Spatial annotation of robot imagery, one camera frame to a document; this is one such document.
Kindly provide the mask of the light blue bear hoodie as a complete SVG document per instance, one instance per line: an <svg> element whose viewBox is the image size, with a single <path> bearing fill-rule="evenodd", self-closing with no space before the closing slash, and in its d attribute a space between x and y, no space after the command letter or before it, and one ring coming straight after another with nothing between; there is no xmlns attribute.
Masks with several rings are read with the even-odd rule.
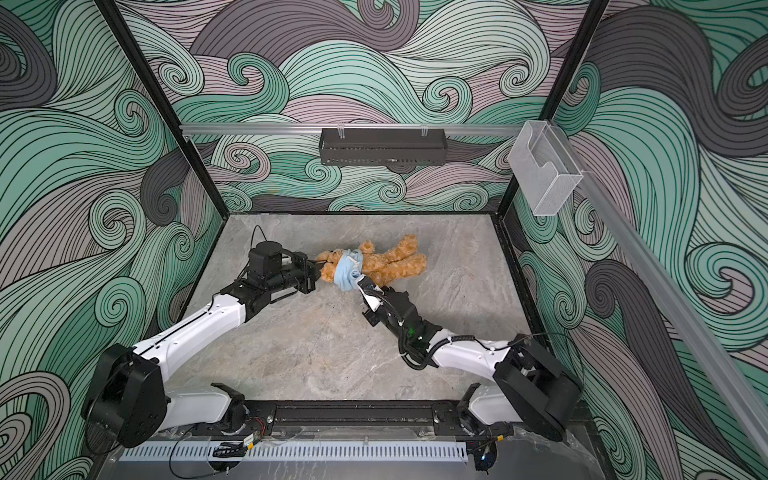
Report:
<svg viewBox="0 0 768 480"><path fill-rule="evenodd" d="M345 292L355 290L363 264L364 254L359 249L344 250L336 263L333 283Z"/></svg>

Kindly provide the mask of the brown teddy bear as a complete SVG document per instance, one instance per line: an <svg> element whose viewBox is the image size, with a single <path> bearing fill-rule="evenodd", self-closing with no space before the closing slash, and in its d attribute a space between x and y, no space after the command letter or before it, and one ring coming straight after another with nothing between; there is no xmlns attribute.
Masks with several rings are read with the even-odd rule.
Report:
<svg viewBox="0 0 768 480"><path fill-rule="evenodd" d="M384 287L395 280L421 275L427 269L427 258L419 253L419 242L415 235L402 237L399 243L384 253L376 253L375 245L366 240L357 248L364 254L362 275L366 276L378 287ZM336 263L344 250L327 250L318 254L316 261L322 264L321 279L332 282Z"/></svg>

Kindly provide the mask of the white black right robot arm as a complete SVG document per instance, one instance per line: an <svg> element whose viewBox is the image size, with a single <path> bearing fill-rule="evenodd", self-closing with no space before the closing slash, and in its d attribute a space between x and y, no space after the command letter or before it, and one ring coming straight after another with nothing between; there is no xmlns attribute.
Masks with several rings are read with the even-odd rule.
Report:
<svg viewBox="0 0 768 480"><path fill-rule="evenodd" d="M469 390L465 417L471 426L522 423L548 440L564 439L583 382L532 334L512 340L457 334L425 320L406 292L380 289L367 279L358 290L366 320L395 335L407 367L461 370L493 383Z"/></svg>

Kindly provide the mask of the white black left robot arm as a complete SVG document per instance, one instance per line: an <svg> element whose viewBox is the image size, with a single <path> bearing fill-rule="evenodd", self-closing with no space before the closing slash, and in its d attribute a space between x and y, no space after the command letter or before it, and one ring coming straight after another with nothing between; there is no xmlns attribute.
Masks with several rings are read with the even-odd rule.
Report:
<svg viewBox="0 0 768 480"><path fill-rule="evenodd" d="M212 424L237 435L248 422L245 397L214 383L201 391L173 393L171 376L216 339L293 294L309 294L322 263L275 241L252 247L246 266L197 312L132 346L116 343L98 358L81 409L89 426L114 442L136 447L159 431Z"/></svg>

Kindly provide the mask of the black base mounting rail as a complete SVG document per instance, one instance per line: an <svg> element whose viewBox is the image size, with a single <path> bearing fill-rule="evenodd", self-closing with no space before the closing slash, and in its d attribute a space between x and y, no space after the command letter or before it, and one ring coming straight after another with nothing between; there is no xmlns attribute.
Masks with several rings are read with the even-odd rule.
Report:
<svg viewBox="0 0 768 480"><path fill-rule="evenodd" d="M118 435L126 447L138 446L152 433L187 426L194 436L211 438L244 438L254 434L260 438L283 438L303 428L377 429L402 427L425 428L437 436L454 436L463 440L507 435L515 426L559 442L566 437L570 415L584 419L575 403L565 406L562 417L543 409L522 406L512 408L504 396L480 398L471 404L466 398L457 400L382 400L382 401L256 401L237 398L225 400L222 414L184 413L179 405L169 405L166 418L151 416L131 420Z"/></svg>

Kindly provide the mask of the black perforated wall tray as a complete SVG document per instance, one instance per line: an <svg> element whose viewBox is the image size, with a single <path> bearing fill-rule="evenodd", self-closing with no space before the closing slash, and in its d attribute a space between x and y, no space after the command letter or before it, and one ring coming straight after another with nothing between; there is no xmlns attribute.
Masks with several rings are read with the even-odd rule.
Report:
<svg viewBox="0 0 768 480"><path fill-rule="evenodd" d="M432 166L446 162L448 142L443 130L324 129L319 152L329 166Z"/></svg>

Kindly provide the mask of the aluminium back wall rail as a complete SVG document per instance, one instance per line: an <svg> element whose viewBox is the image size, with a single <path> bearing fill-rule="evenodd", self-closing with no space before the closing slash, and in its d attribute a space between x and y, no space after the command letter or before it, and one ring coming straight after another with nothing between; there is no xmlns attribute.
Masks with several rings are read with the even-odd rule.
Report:
<svg viewBox="0 0 768 480"><path fill-rule="evenodd" d="M415 130L422 133L443 130L447 136L517 135L522 124L380 124L380 123L182 123L180 129L186 136L194 135L320 135L324 129L336 130L344 135L347 130Z"/></svg>

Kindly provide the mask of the aluminium wall rail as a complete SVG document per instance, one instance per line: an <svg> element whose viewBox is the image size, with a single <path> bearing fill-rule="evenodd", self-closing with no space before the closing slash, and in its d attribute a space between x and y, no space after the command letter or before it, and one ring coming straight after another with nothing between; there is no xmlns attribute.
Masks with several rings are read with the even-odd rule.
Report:
<svg viewBox="0 0 768 480"><path fill-rule="evenodd" d="M336 130L344 135L347 130L415 130L422 133L443 130L447 136L517 135L522 124L380 124L380 123L182 123L180 129L186 136L194 135L320 135L324 129Z"/></svg>
<svg viewBox="0 0 768 480"><path fill-rule="evenodd" d="M762 460L766 460L765 401L638 233L629 183L622 174L618 174L615 180L604 185L605 169L582 156L562 128L555 124L551 124L550 128L555 145L565 151L572 168L581 174L579 186L584 195L590 199L604 225L624 250L661 313L671 321L680 339L708 375L753 448Z"/></svg>

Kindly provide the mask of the clear plastic wall holder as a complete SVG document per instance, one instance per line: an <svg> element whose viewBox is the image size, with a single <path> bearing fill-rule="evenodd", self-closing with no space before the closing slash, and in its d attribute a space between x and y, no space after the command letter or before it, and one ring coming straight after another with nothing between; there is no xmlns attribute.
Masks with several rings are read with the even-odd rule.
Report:
<svg viewBox="0 0 768 480"><path fill-rule="evenodd" d="M536 217L556 216L583 179L567 135L549 121L527 121L507 160Z"/></svg>

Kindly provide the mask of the aluminium right wall rail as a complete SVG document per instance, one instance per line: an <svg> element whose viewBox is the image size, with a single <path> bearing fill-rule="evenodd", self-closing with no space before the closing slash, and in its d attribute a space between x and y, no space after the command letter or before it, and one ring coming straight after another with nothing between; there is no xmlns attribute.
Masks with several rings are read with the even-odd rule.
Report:
<svg viewBox="0 0 768 480"><path fill-rule="evenodd" d="M579 186L584 195L590 199L604 225L624 250L661 313L671 321L680 339L708 375L753 448L762 460L766 460L765 401L638 233L629 183L622 174L618 174L615 180L604 185L605 169L582 156L562 128L555 124L551 124L550 128L555 145L565 151L572 168L581 174Z"/></svg>

